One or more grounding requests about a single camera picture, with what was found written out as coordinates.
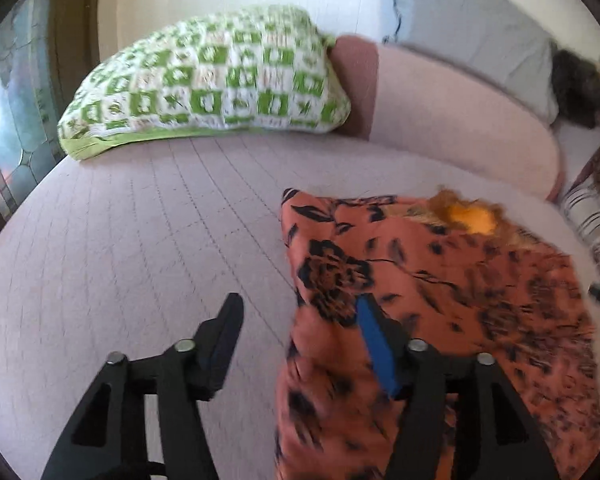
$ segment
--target black furry object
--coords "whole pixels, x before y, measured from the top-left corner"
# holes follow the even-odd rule
[[[596,65],[568,50],[557,50],[551,83],[560,114],[573,123],[595,128],[596,112],[600,112],[600,72]]]

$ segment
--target green and white checkered pillow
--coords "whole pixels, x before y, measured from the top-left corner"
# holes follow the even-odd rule
[[[305,10],[250,7],[192,18],[98,65],[58,123],[84,159],[136,140],[268,128],[325,133],[350,102]]]

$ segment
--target metal screw head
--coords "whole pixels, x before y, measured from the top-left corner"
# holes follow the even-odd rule
[[[180,339],[173,347],[176,349],[176,352],[191,352],[196,344],[193,342],[193,339]]]
[[[480,352],[478,354],[478,362],[481,365],[491,366],[496,362],[496,358],[487,352]]]
[[[409,350],[412,352],[424,352],[429,345],[422,339],[412,339],[409,341]]]
[[[111,352],[107,356],[107,364],[108,365],[119,365],[125,359],[126,359],[126,355],[124,355],[122,352]]]

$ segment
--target screw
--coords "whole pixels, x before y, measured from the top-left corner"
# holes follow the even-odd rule
[[[196,347],[196,344],[193,342],[193,339],[181,339],[173,347],[176,349],[176,352],[191,352]]]
[[[107,356],[107,364],[108,365],[119,365],[125,359],[126,359],[126,355],[124,355],[122,352],[111,352]]]
[[[413,352],[424,352],[429,345],[422,339],[412,339],[409,341],[409,350]]]
[[[491,354],[489,354],[487,352],[480,352],[478,354],[478,362],[481,365],[491,366],[492,364],[494,364],[496,362],[496,359],[494,356],[492,356]]]

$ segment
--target folded orange floral cloth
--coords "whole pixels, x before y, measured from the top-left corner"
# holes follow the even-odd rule
[[[510,223],[506,236],[469,234],[434,204],[285,192],[298,309],[276,393],[280,480],[382,478],[404,403],[371,371],[354,309],[361,292],[440,352],[493,354],[563,478],[579,477],[598,452],[593,326],[570,258]],[[450,477],[453,403],[438,479]]]

